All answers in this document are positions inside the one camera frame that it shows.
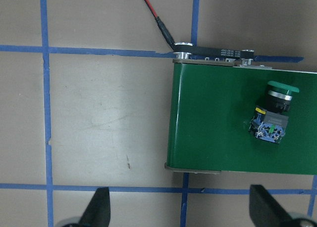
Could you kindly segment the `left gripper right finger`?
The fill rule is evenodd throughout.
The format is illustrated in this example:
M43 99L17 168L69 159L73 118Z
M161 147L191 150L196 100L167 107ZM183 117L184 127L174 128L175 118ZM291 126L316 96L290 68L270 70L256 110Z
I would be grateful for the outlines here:
M250 185L249 215L256 227L315 227L307 216L288 213L260 184Z

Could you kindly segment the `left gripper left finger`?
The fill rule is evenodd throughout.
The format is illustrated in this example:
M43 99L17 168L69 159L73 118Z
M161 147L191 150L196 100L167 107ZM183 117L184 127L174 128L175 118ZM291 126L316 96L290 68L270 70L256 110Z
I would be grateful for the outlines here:
M79 221L68 218L56 227L108 227L110 224L110 195L108 187L97 188Z

